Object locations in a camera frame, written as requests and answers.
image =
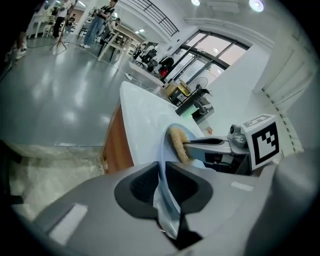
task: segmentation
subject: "window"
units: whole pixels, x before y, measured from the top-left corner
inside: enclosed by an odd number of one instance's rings
[[[232,65],[237,59],[239,59],[244,53],[245,49],[232,45],[229,49],[227,49],[220,57],[220,60],[223,60],[225,63]]]
[[[246,45],[223,35],[200,31],[182,44],[174,57],[173,70],[165,81],[183,80],[187,84],[199,77],[206,77],[212,83],[224,70],[238,60]]]
[[[195,79],[205,77],[208,79],[208,85],[210,85],[223,72],[224,70],[221,67],[216,64],[211,64],[211,66],[203,70]]]
[[[221,53],[227,46],[229,46],[231,42],[220,39],[218,37],[209,35],[207,38],[205,38],[203,41],[201,41],[196,48],[205,51],[208,54],[211,54],[213,56],[217,56],[219,53]]]
[[[200,39],[202,39],[206,34],[199,33],[194,38],[192,38],[186,45],[187,46],[194,46]]]

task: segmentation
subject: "glossy floor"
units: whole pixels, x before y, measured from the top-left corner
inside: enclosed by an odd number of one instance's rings
[[[0,139],[41,146],[102,146],[128,81],[129,56],[110,52],[97,61],[100,45],[85,50],[67,35],[67,50],[50,50],[54,39],[28,41],[20,59],[0,82]],[[137,80],[137,86],[155,87]]]

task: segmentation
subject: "cardboard box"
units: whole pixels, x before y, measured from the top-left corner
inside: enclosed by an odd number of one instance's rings
[[[179,84],[178,88],[186,97],[190,95],[190,91],[187,88],[185,88],[183,85]]]
[[[184,88],[188,88],[188,85],[183,81],[183,80],[180,80],[180,84],[184,87]]]
[[[164,89],[164,92],[168,97],[170,97],[176,88],[177,84],[174,81],[171,81],[169,85]]]

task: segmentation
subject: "white countertop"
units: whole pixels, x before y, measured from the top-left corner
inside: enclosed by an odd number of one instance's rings
[[[150,79],[156,85],[161,86],[161,87],[164,85],[164,83],[160,79],[156,78],[154,75],[152,75],[151,73],[147,72],[146,70],[144,70],[140,66],[136,65],[135,63],[132,63],[132,62],[129,61],[129,66],[134,71],[136,71],[136,72],[142,74],[143,76],[145,76],[146,78]]]
[[[197,138],[204,137],[197,123],[178,116],[176,106],[132,83],[120,87],[121,109],[128,146],[135,166],[160,160],[161,138],[166,128],[181,124]]]

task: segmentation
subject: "tripod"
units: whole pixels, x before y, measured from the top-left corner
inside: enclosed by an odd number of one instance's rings
[[[50,51],[51,51],[55,46],[58,48],[58,46],[59,46],[60,43],[64,46],[65,51],[67,50],[67,47],[66,47],[65,43],[62,41],[62,38],[63,38],[63,36],[64,36],[64,31],[65,31],[65,27],[66,27],[66,25],[67,25],[67,21],[69,20],[70,14],[71,14],[71,12],[73,11],[73,9],[75,8],[77,2],[78,2],[78,0],[75,0],[74,5],[72,5],[71,8],[68,10],[68,14],[67,14],[67,16],[66,16],[66,18],[65,18],[65,22],[64,22],[63,27],[62,27],[62,30],[61,30],[61,35],[59,36],[58,41],[56,41],[55,44],[50,48]]]

